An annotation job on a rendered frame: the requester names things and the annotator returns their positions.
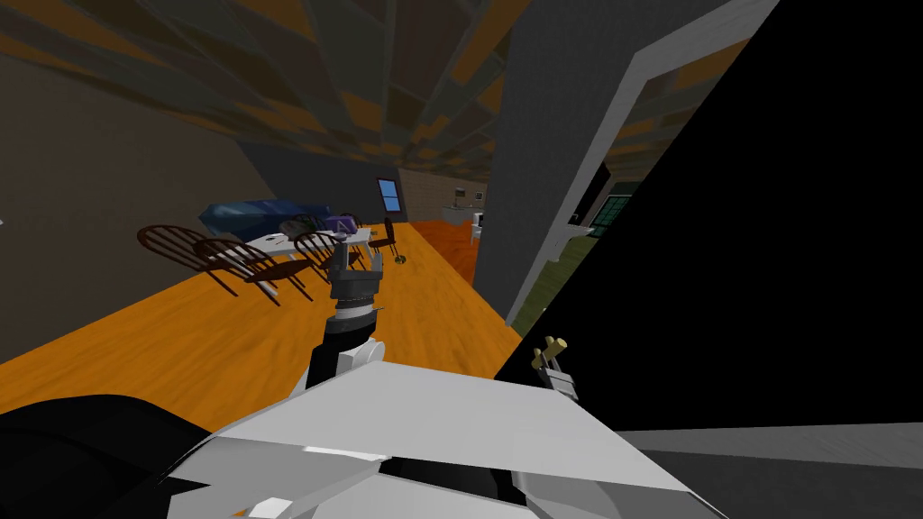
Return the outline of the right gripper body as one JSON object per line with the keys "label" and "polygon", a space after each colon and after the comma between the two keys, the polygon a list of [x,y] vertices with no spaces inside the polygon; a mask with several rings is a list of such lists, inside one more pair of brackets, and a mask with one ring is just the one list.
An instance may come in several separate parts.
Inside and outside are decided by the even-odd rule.
{"label": "right gripper body", "polygon": [[541,367],[540,378],[548,390],[553,390],[567,396],[573,402],[579,401],[573,379],[570,375],[553,368]]}

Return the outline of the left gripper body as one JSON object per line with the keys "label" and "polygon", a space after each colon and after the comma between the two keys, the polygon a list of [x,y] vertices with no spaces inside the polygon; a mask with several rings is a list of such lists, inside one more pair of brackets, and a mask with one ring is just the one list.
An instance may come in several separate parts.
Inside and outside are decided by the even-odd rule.
{"label": "left gripper body", "polygon": [[381,270],[330,269],[330,297],[340,303],[373,299],[383,279]]}

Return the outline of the blue sofa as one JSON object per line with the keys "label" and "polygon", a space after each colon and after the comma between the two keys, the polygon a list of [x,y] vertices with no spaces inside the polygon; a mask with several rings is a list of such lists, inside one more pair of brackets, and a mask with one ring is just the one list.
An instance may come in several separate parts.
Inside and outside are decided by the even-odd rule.
{"label": "blue sofa", "polygon": [[262,199],[209,205],[198,219],[213,235],[229,233],[240,241],[249,242],[278,233],[283,222],[299,214],[321,219],[332,216],[328,205],[298,205],[286,199]]}

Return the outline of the brown wooden chair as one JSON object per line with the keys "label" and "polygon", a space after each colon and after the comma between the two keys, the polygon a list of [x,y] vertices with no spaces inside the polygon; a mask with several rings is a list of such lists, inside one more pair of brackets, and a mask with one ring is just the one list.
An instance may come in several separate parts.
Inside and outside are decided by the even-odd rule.
{"label": "brown wooden chair", "polygon": [[155,224],[141,228],[136,236],[141,246],[147,250],[196,273],[206,273],[232,296],[238,296],[215,274],[217,270],[229,271],[230,263],[223,259],[203,258],[196,253],[195,245],[205,238],[202,233],[176,225]]}
{"label": "brown wooden chair", "polygon": [[378,251],[379,249],[383,247],[388,247],[390,251],[392,252],[392,255],[394,256],[394,261],[396,263],[398,264],[405,263],[406,257],[400,255],[398,252],[397,240],[396,240],[396,235],[394,231],[394,224],[387,217],[384,219],[384,229],[385,229],[385,237],[381,239],[370,241],[368,243],[368,246],[371,249],[374,249],[375,251]]}
{"label": "brown wooden chair", "polygon": [[296,251],[312,262],[311,269],[326,284],[330,284],[328,272],[339,244],[346,243],[345,234],[328,232],[302,232],[291,237]]}
{"label": "brown wooden chair", "polygon": [[310,259],[277,262],[254,246],[219,238],[197,241],[193,251],[200,259],[227,267],[244,283],[256,286],[276,306],[280,306],[280,303],[271,289],[280,280],[286,280],[308,301],[314,301],[298,277],[303,270],[315,266]]}

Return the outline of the black door leaf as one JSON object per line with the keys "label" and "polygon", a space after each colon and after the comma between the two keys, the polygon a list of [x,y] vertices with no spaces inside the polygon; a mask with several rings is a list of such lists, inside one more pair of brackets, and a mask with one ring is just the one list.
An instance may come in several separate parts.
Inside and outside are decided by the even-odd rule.
{"label": "black door leaf", "polygon": [[923,423],[923,0],[781,0],[496,375],[616,431]]}

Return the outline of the white dining table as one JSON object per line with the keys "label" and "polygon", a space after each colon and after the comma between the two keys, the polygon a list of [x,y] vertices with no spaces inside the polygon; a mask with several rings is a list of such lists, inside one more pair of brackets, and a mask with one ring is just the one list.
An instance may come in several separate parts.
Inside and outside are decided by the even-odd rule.
{"label": "white dining table", "polygon": [[[362,267],[364,264],[366,264],[366,260],[370,262],[370,255],[372,250],[368,246],[369,237],[369,229],[360,229],[355,234],[345,234],[346,243],[349,245],[349,269],[353,269],[356,265]],[[268,253],[277,262],[305,260],[305,258],[296,251],[296,248],[290,238],[290,236],[284,234],[279,234],[277,236],[271,235],[246,244],[254,246],[257,249]],[[315,273],[312,269],[305,269],[302,272],[306,270]],[[277,289],[275,287],[275,283],[271,290],[276,293]]]}

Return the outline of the green window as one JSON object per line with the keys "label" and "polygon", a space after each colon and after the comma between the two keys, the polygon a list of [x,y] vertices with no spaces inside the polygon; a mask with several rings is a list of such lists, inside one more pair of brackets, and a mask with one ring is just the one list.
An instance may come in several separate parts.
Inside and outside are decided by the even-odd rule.
{"label": "green window", "polygon": [[624,209],[630,197],[631,196],[608,196],[597,213],[594,214],[589,225],[591,230],[588,232],[588,236],[601,238],[619,213]]}

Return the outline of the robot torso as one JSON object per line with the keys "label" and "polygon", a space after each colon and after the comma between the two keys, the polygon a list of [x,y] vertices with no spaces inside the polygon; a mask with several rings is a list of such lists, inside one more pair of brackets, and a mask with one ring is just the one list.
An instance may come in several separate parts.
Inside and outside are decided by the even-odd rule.
{"label": "robot torso", "polygon": [[[525,505],[380,468],[396,459],[506,470]],[[727,519],[548,388],[373,361],[227,425],[172,477],[167,519]]]}

